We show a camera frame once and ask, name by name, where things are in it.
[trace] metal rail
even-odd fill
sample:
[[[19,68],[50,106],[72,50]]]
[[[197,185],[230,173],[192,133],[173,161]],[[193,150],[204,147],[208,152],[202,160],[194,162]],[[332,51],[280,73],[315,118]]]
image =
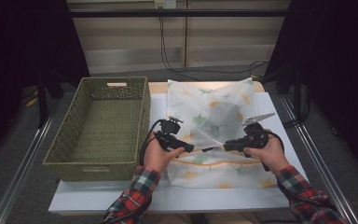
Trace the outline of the metal rail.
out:
[[[70,9],[73,18],[124,17],[285,17],[309,11],[287,9]]]
[[[292,120],[296,120],[296,114],[294,112],[294,106],[292,102],[289,100],[287,96],[282,97],[283,105],[286,108],[287,113],[289,114]],[[324,182],[327,190],[330,193],[330,198],[334,201],[339,213],[347,219],[352,224],[358,224],[358,220],[356,215],[353,213],[351,206],[342,193],[341,189],[339,188],[336,180],[330,173],[327,165],[324,163],[324,159],[322,158],[321,154],[319,153],[318,148],[313,143],[310,135],[305,128],[304,124],[299,123],[296,126],[296,130],[301,137],[301,140],[304,143],[306,150],[310,154],[310,158],[312,159],[313,163],[315,164],[318,173],[321,175],[322,181]]]
[[[39,151],[39,148],[43,140],[45,139],[46,134],[48,133],[48,129],[60,102],[61,99],[55,101],[52,104],[51,114],[48,117],[48,120],[40,129],[36,131],[33,142],[28,147],[28,151],[25,154],[25,157],[22,160],[19,169],[17,170],[17,173],[14,175],[13,179],[10,182],[10,185],[8,186],[4,196],[0,201],[0,224],[4,224],[6,222],[10,210],[13,207],[14,202],[16,202],[22,184],[24,183],[31,169],[31,166],[34,163],[34,158]]]

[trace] table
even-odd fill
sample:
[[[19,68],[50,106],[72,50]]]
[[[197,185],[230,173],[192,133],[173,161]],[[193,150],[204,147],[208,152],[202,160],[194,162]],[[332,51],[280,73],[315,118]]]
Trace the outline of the table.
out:
[[[192,84],[214,89],[230,82],[202,82]],[[258,112],[275,112],[270,119],[262,120],[263,127],[277,133],[285,145],[285,154],[291,164],[306,177],[281,120],[262,85],[254,82]],[[151,122],[165,118],[167,83],[149,83],[152,93]],[[128,187],[130,181],[63,182],[57,187],[49,212],[63,216],[97,215]],[[199,213],[222,211],[256,211],[287,207],[287,199],[278,188],[264,189],[184,189],[171,186],[164,173],[153,194],[150,213]]]

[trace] plaid sleeve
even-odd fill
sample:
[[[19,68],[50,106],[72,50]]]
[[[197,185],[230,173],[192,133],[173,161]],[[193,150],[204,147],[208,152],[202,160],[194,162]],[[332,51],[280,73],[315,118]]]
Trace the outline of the plaid sleeve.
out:
[[[313,189],[294,166],[284,168],[276,176],[281,191],[289,200],[292,213],[301,223],[347,223],[335,211],[328,195],[321,190]]]
[[[138,166],[130,187],[125,189],[118,199],[110,205],[104,215],[104,221],[122,217],[142,208],[156,188],[161,175],[145,166]],[[146,213],[138,217],[128,217],[118,223],[143,223]]]

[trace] person's right hand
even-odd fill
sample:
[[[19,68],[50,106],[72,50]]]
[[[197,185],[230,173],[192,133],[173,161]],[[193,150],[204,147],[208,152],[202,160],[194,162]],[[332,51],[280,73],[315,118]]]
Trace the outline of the person's right hand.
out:
[[[270,171],[276,175],[280,170],[290,165],[284,156],[279,139],[271,134],[268,135],[268,143],[264,148],[246,147],[244,152],[251,156],[258,157],[264,162]]]

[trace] wicker basket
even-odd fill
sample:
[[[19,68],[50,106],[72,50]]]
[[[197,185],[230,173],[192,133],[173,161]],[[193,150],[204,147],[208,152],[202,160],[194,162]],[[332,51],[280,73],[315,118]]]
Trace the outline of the wicker basket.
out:
[[[82,78],[43,163],[63,181],[131,180],[149,118],[146,77]]]

